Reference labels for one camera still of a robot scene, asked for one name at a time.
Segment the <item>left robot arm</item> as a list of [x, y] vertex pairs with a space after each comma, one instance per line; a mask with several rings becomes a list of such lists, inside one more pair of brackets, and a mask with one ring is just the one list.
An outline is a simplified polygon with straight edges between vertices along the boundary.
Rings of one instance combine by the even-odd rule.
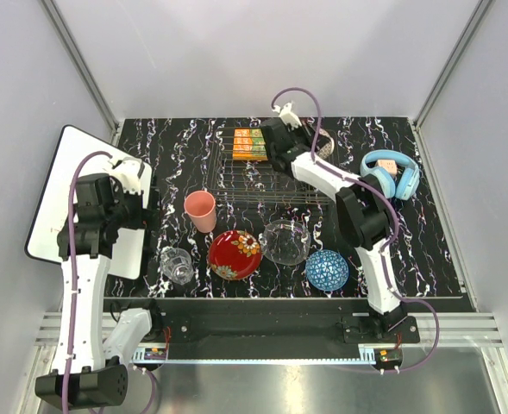
[[72, 181], [68, 207], [57, 236], [64, 279], [60, 337], [50, 373], [34, 385], [37, 397], [64, 413], [121, 405], [139, 343], [157, 340], [164, 329], [150, 301], [123, 310], [102, 337], [103, 289], [115, 244], [120, 229], [141, 227], [141, 195], [107, 173], [88, 174]]

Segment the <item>blue triangle pattern bowl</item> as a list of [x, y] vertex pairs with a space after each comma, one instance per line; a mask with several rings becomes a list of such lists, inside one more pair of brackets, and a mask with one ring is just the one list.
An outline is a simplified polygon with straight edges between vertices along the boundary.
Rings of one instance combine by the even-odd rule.
[[305, 275], [318, 290], [333, 292], [347, 283], [349, 267], [339, 253], [324, 249], [309, 256], [305, 262]]

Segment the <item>beige patterned bowl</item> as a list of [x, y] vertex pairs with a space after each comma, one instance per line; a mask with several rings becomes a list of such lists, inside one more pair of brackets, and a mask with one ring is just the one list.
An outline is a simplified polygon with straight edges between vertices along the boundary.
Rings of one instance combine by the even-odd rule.
[[320, 129], [317, 137], [316, 155], [323, 160], [326, 160], [335, 151], [335, 139], [327, 131]]

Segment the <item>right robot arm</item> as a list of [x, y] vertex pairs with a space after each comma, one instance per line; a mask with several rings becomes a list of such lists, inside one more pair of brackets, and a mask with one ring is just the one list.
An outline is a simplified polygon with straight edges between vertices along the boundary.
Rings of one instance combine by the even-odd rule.
[[345, 172], [316, 152], [318, 130], [299, 120], [275, 117], [260, 125], [273, 169], [306, 183], [335, 202], [342, 238], [355, 249], [367, 282], [369, 315], [361, 332], [380, 342], [408, 337], [411, 320], [393, 274], [390, 245], [398, 235], [398, 217], [391, 198], [406, 199], [417, 183], [399, 187], [379, 166], [361, 175]]

